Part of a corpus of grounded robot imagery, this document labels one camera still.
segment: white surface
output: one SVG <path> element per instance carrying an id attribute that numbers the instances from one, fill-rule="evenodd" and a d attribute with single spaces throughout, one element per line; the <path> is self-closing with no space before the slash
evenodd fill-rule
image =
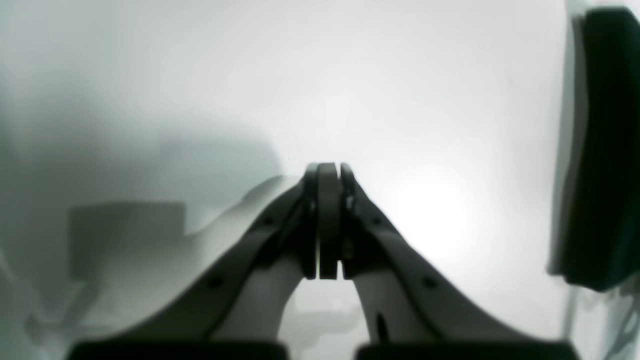
<path id="1" fill-rule="evenodd" d="M 69 207 L 183 202 L 192 233 L 261 181 L 318 161 L 348 162 L 410 244 L 487 312 L 560 337 L 568 289 L 545 267 L 562 1 L 0 6 L 10 359 L 57 354 L 34 350 L 21 324 L 60 318 L 72 297 Z M 296 358 L 350 358 L 367 339 L 358 311 L 348 282 L 305 283 L 281 337 Z M 336 312 L 348 319 L 339 329 L 296 331 L 297 316 Z"/>

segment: screw hole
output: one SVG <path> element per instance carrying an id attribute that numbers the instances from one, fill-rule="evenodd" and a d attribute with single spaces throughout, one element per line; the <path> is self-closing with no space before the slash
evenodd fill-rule
<path id="1" fill-rule="evenodd" d="M 427 288 L 427 289 L 435 289 L 438 287 L 438 283 L 433 280 L 432 278 L 425 276 L 422 278 L 422 284 Z"/>
<path id="2" fill-rule="evenodd" d="M 387 322 L 381 313 L 376 316 L 376 328 L 378 329 L 378 340 L 381 343 L 387 343 L 389 341 L 389 330 L 387 329 Z"/>
<path id="3" fill-rule="evenodd" d="M 224 282 L 225 281 L 221 277 L 214 277 L 213 279 L 209 280 L 207 285 L 210 289 L 217 289 L 221 287 Z"/>

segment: black object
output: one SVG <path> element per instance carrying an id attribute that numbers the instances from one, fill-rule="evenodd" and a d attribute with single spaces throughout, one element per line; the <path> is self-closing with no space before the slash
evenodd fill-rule
<path id="1" fill-rule="evenodd" d="M 283 359 L 273 342 L 291 293 L 316 277 L 316 239 L 320 278 L 336 279 L 341 261 L 362 301 L 375 345 L 358 359 L 576 359 L 571 345 L 529 338 L 471 303 L 407 245 L 346 164 L 340 178 L 334 164 L 310 165 L 166 309 L 70 359 Z"/>
<path id="2" fill-rule="evenodd" d="M 587 130 L 552 272 L 606 291 L 640 268 L 640 26 L 626 8 L 599 8 L 580 30 Z"/>

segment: white wall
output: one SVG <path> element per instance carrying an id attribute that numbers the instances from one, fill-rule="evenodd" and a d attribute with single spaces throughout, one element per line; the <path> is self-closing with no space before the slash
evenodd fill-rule
<path id="1" fill-rule="evenodd" d="M 63 351 L 23 330 L 28 314 L 59 320 L 74 297 L 69 208 L 182 204 L 174 231 L 193 234 L 263 180 L 317 161 L 348 162 L 409 243 L 487 312 L 562 335 L 568 287 L 545 273 L 565 166 L 562 1 L 5 0 L 0 26 L 9 359 Z M 113 305 L 121 296 L 91 311 L 131 322 Z M 281 337 L 296 358 L 347 359 L 367 341 L 360 311 L 350 283 L 305 282 Z"/>

